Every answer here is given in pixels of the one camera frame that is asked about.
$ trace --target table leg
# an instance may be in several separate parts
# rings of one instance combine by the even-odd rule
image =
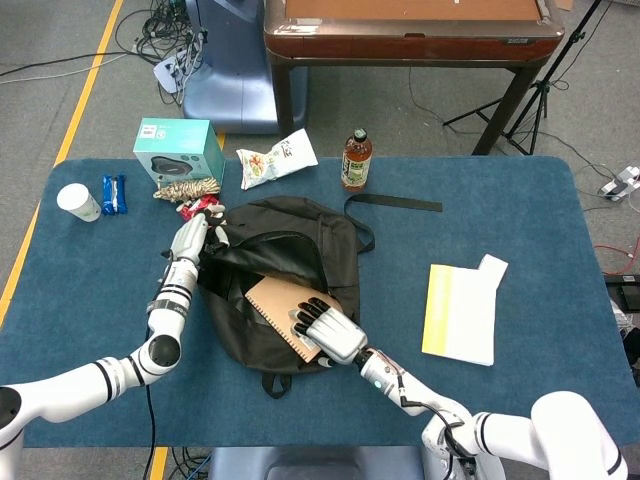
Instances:
[[[502,97],[500,105],[498,105],[489,124],[484,129],[482,137],[478,140],[476,148],[473,150],[473,155],[488,155],[491,152],[513,112],[516,111],[529,87],[536,79],[540,68],[542,67],[522,67],[518,70],[504,97]]]
[[[288,65],[271,65],[273,95],[276,101],[280,138],[285,138],[293,133],[293,101],[291,99],[290,71],[291,68]]]

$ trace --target tripod stand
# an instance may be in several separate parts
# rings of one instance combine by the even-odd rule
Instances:
[[[602,3],[602,0],[593,1],[587,13],[584,15],[582,20],[580,20],[580,23],[578,24],[576,29],[569,36],[569,40],[567,41],[567,43],[564,45],[564,47],[558,54],[558,57],[555,59],[555,61],[551,65],[551,68],[549,68],[549,71],[547,72],[547,74],[542,78],[542,80],[537,80],[531,85],[531,87],[529,87],[531,89],[535,89],[535,92],[529,99],[529,102],[527,102],[527,105],[524,107],[522,112],[520,112],[520,115],[518,116],[517,120],[515,121],[511,129],[508,132],[503,131],[501,133],[502,136],[506,138],[507,141],[511,145],[513,145],[515,148],[517,148],[523,155],[533,155],[533,152],[536,148],[536,140],[538,139],[538,131],[540,129],[540,120],[543,114],[544,114],[544,118],[547,118],[548,95],[553,83],[551,81],[551,77],[555,75],[556,70],[558,69],[558,67],[560,67],[560,64],[563,62],[563,60],[569,53],[569,50],[571,50],[571,47],[573,47],[573,45],[575,45],[585,37],[584,27],[589,22],[589,20],[591,19],[595,11],[598,9],[598,6],[600,6],[600,3]],[[517,133],[518,129],[520,128],[520,126],[524,121],[524,118],[527,116],[529,111],[533,108],[536,100],[538,101],[538,106],[535,113],[535,116],[536,116],[535,123],[531,131],[532,132],[531,144],[529,146],[529,150],[526,150],[520,143],[516,142],[513,139],[513,136]],[[485,122],[489,122],[490,119],[483,113],[483,110],[493,107],[494,105],[497,105],[501,101],[502,101],[502,98],[499,98],[497,100],[494,100],[493,102],[486,103],[474,110],[471,110],[470,112],[459,115],[455,118],[452,118],[451,120],[447,120],[442,124],[442,126],[446,127],[447,125],[451,125],[452,123],[455,123],[459,120],[462,120],[463,118],[467,118],[474,114],[478,115]]]

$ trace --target paper cup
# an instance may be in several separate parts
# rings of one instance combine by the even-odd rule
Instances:
[[[100,217],[100,205],[81,183],[63,187],[58,192],[58,206],[85,222],[93,222]]]

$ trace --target teal box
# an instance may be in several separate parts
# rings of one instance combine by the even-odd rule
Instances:
[[[222,185],[224,157],[209,120],[143,118],[133,153],[157,185],[206,177]]]

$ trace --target plastic bottle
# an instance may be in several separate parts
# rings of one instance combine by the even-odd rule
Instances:
[[[347,138],[342,153],[342,186],[351,192],[357,192],[367,183],[373,145],[367,138],[364,128],[358,128]]]

